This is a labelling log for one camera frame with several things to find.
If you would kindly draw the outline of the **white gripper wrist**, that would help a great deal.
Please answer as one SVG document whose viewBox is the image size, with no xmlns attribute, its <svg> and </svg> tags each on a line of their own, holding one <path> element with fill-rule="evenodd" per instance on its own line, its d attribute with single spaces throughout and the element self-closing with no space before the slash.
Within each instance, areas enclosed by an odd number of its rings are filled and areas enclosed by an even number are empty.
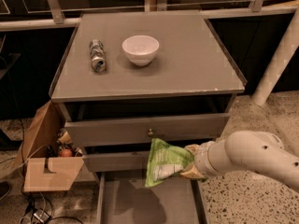
<svg viewBox="0 0 299 224">
<path fill-rule="evenodd" d="M 196 144 L 185 147 L 194 156 L 194 164 L 187 166 L 180 175 L 189 179 L 205 179 L 221 175 L 223 142 L 208 141 L 200 146 Z"/>
</svg>

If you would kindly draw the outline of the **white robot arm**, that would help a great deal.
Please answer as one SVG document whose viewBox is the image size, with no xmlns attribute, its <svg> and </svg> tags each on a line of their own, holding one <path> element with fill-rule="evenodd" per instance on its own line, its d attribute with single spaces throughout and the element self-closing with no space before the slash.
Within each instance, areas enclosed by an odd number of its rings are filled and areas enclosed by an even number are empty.
<svg viewBox="0 0 299 224">
<path fill-rule="evenodd" d="M 268 132 L 238 131 L 225 140 L 188 148 L 194 162 L 180 174 L 189 179 L 210 178 L 234 171 L 252 171 L 299 191 L 299 158 Z"/>
</svg>

